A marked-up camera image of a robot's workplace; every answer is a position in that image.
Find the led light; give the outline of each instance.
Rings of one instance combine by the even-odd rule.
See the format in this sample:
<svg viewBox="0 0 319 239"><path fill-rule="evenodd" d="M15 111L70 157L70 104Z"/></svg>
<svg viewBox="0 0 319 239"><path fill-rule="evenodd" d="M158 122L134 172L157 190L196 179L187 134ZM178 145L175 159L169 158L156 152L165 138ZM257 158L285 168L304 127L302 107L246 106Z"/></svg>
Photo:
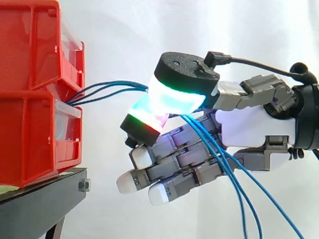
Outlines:
<svg viewBox="0 0 319 239"><path fill-rule="evenodd" d="M149 85L149 96L154 111L186 115L204 102L206 96L173 90L162 84L155 76Z"/></svg>
<svg viewBox="0 0 319 239"><path fill-rule="evenodd" d="M168 120L168 113L154 111L150 104L149 95L142 96L130 109L129 114L155 129L157 132L161 132Z"/></svg>

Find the black cylindrical cap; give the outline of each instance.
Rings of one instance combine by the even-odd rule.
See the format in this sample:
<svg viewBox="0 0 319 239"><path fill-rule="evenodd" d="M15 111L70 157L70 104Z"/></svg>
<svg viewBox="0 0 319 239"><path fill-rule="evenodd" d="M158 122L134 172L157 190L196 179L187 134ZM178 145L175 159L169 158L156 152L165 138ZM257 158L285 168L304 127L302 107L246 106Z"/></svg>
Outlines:
<svg viewBox="0 0 319 239"><path fill-rule="evenodd" d="M160 132L130 114L126 115L120 127L128 134L126 145L131 148L135 148L137 144L152 147L160 135Z"/></svg>
<svg viewBox="0 0 319 239"><path fill-rule="evenodd" d="M166 52L160 57L154 75L173 90L207 96L215 88L219 74L213 70L207 73L199 67L198 62L203 60L194 55Z"/></svg>

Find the blue wire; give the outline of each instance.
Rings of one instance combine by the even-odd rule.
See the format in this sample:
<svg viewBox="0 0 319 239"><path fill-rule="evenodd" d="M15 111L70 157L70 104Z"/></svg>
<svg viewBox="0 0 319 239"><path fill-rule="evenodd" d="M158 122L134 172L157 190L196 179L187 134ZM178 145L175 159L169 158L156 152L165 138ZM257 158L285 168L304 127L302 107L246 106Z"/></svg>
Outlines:
<svg viewBox="0 0 319 239"><path fill-rule="evenodd" d="M91 103L91 102L96 102L96 101L100 101L100 100L104 100L106 98L109 98L109 97L112 97L114 95L117 95L119 93L122 93L122 92L126 92L126 91L141 91L141 92L146 92L146 90L142 90L142 89L138 89L138 88L126 88L126 89L122 89L122 90L119 90L119 91L115 91L111 94L108 94L106 96L103 96L103 97L99 97L99 98L96 98L96 99L92 99L92 100L88 100L88 101L83 101L83 102L77 102L77 103L74 103L74 104L71 104L71 106L79 106L79 105L84 105L84 104L88 104L88 103Z"/></svg>
<svg viewBox="0 0 319 239"><path fill-rule="evenodd" d="M105 85L109 85L109 84L122 84L123 86L132 86L132 87L141 87L143 89L147 89L148 87L146 85L134 82L134 81L109 81L109 82L100 82L100 83L96 83L93 84L91 86L88 86L86 88L84 88L83 90L79 91L78 93L76 93L74 96L72 96L70 99L68 99L66 101L66 103L71 102L72 100L74 100L75 98L77 98L78 96L80 96L83 92L97 87L97 86L105 86Z"/></svg>
<svg viewBox="0 0 319 239"><path fill-rule="evenodd" d="M188 118L191 120L192 123L194 123L202 132L203 134L209 139L209 141L212 142L212 144L217 148L218 152L220 153L220 155L222 156L223 158L223 161L225 162L226 166L231 170L230 168L230 165L228 163L228 161L226 160L225 156L224 156L224 152L225 150L223 148L221 148L215 141L215 139L208 133L207 129L202 125L200 124L197 120L195 120L192 116L188 116ZM246 195L245 191L243 190L243 188L241 187L241 185L239 184L237 178L235 177L234 175L234 180L237 184L237 186L239 187L239 190L240 192L243 194L247 204L249 205L253 215L254 215L254 218L255 218L255 221L256 221L256 224L257 224L257 228L258 228L258 233L259 233L259 238L262 239L263 238L263 232L262 232L262 228L261 228L261 224L260 224L260 221L259 221L259 218L258 218L258 215L254 209L254 206L252 205L251 201L249 200L248 196Z"/></svg>
<svg viewBox="0 0 319 239"><path fill-rule="evenodd" d="M193 124L192 121L190 121L190 119L187 116L181 116L182 119L184 121L186 121L192 128L193 130L198 134L198 136L201 138L202 142L206 145L206 147L208 148L209 152L216 158L216 160L218 161L219 166L223 169L223 171L226 173L226 175L228 175L230 181L232 182L232 184L235 187L237 196L238 196L238 200L240 203L240 208L241 208L241 214L242 214L242 223L243 223L243 231L244 231L244 238L247 239L247 230L246 230L246 218L245 218L245 209L244 209L244 204L243 204L243 200L241 198L240 195L240 191L239 188L234 180L233 177L235 177L232 174L232 171L230 170L229 172L229 168L225 167L224 163L220 160L220 158L217 156L216 152L213 150L213 148L211 147L211 145L207 142L207 140L205 139L205 137L203 136L203 134L200 132L200 130L197 128L197 126L195 124Z"/></svg>
<svg viewBox="0 0 319 239"><path fill-rule="evenodd" d="M78 99L76 99L76 100L73 100L73 101L71 101L71 102L68 101L67 103L70 104L70 105L72 105L72 104L74 104L74 103L76 103L76 102L79 102L79 101L81 101L81 100L84 100L84 99L86 99L86 98L89 98L90 96L95 95L96 93L98 93L98 92L100 92L100 91L102 91L102 90L104 90L104 89L107 89L107 88L110 88L110 87L113 87L113 86L131 86L131 87L134 87L134 88L137 88L137 89L145 90L143 87L135 86L134 84L111 83L111 84L107 84L106 86L101 87L101 88L99 88L99 89L93 91L92 93L89 93L89 94L87 94L87 95L85 95L85 96L83 96L83 97L80 97L80 98L78 98Z"/></svg>
<svg viewBox="0 0 319 239"><path fill-rule="evenodd" d="M237 158L235 158L234 156L232 156L231 154L226 152L224 149L222 149L222 151L227 155L227 157L232 159L238 165L238 167L240 167L247 174L248 177L250 177L257 184L257 186L267 195L267 197L270 199L270 201L272 201L272 203L275 205L275 207L278 209L278 211L284 216L284 218L287 220L287 222L290 224L290 226L294 229L294 231L299 236L299 238L304 239L303 235L298 230L296 225L292 222L292 220L288 217L288 215L280 207L280 205L277 203L277 201L270 195L270 193L257 181L257 179L255 179L254 176L251 175L243 165L241 165L241 163L237 160Z"/></svg>

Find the white fingertip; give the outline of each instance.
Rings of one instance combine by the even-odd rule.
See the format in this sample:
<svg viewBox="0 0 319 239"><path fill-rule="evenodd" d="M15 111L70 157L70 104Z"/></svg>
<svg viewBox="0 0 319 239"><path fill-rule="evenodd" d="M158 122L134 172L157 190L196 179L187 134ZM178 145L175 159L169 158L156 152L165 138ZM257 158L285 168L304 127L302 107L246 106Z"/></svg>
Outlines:
<svg viewBox="0 0 319 239"><path fill-rule="evenodd" d="M116 185L118 186L119 192L122 194L128 194L137 191L131 171L121 175L116 181Z"/></svg>
<svg viewBox="0 0 319 239"><path fill-rule="evenodd" d="M157 183L150 187L149 199L154 206L163 205L169 202L165 187L162 183Z"/></svg>
<svg viewBox="0 0 319 239"><path fill-rule="evenodd" d="M132 158L137 169L148 168L153 164L150 154L145 146L135 148L132 151Z"/></svg>

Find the cable bundle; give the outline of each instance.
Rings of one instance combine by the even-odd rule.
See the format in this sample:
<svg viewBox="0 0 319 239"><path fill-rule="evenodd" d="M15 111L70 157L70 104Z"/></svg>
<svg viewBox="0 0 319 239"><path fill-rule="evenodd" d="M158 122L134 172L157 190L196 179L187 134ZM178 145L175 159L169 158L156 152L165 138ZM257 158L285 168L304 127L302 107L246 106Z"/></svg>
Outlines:
<svg viewBox="0 0 319 239"><path fill-rule="evenodd" d="M301 232L298 230L298 228L295 226L295 224L291 221L291 219L288 217L288 215L284 212L284 210L280 207L280 205L277 203L277 201L270 195L270 193L258 182L257 179L254 178L253 175L251 175L247 169L241 165L241 163L231 154L229 154L228 152L226 152L223 148L221 148L215 141L215 139L208 133L208 131L205 129L204 126L202 126L197 120L195 120L192 116L181 116L193 129L194 131L198 134L198 136L202 139L203 143L206 145L206 147L208 148L209 152L211 153L212 156L214 156L216 158L216 160L219 163L219 166L221 167L221 169L224 170L224 172L226 173L226 175L229 176L232 184L235 187L235 190L237 192L238 195L238 199L240 202L240 207L241 207L241 212L242 212L242 221L243 221L243 231L244 231L244 237L247 238L247 232L246 232L246 222L245 222L245 212L244 212L244 208L243 208L243 203L242 203L242 199L241 199L241 195L239 194L239 192L242 193L242 195L244 196L245 200L247 201L257 224L258 227L258 233L259 233L259 238L262 239L262 229L261 229L261 225L260 225L260 221L258 219L257 213L253 207L253 205L251 204L250 200L248 199L247 195L245 194L244 190L242 189L242 187L240 186L238 180L236 179L234 173L232 172L230 165L226 159L229 158L230 160L232 160L241 170L243 170L245 172L245 174L250 177L256 184L257 186L266 194L266 196L272 201L272 203L275 205L275 207L279 210L279 212L283 215L283 217L287 220L287 222L290 224L290 226L293 228L293 230L296 232L296 234L298 235L298 237L300 239L304 239L303 235L301 234ZM222 157L222 160L216 155L216 153L214 152L213 148L210 146L209 142L207 141L207 139L209 140L209 142L211 142L216 149L218 150L219 154Z"/></svg>
<svg viewBox="0 0 319 239"><path fill-rule="evenodd" d="M100 87L99 89L93 91L92 93L87 94L86 96L80 97L87 90L90 90L90 89L98 87L98 86L102 86L102 87ZM102 90L105 90L107 88L114 87L114 86L127 86L129 88L125 88L125 89L122 89L122 90L115 91L115 92L113 92L111 94L108 94L106 96L103 96L103 97L99 97L99 98L95 98L95 99L92 99L92 100L83 101L84 99L87 99L90 96L95 95L96 93L98 93L98 92L100 92ZM91 103L91 102L96 102L96 101L100 101L100 100L103 100L103 99L107 99L107 98L109 98L111 96L117 95L117 94L122 93L122 92L127 92L127 91L146 92L147 89L148 89L147 86L145 86L143 84L140 84L140 83L137 83L137 82L133 82L133 81L101 82L101 83L96 83L96 84L93 84L91 86L86 87L85 89L81 90L80 92L75 94L73 97L68 99L66 101L66 103L71 105L71 106L79 106L79 105L84 105L84 104L87 104L87 103Z"/></svg>

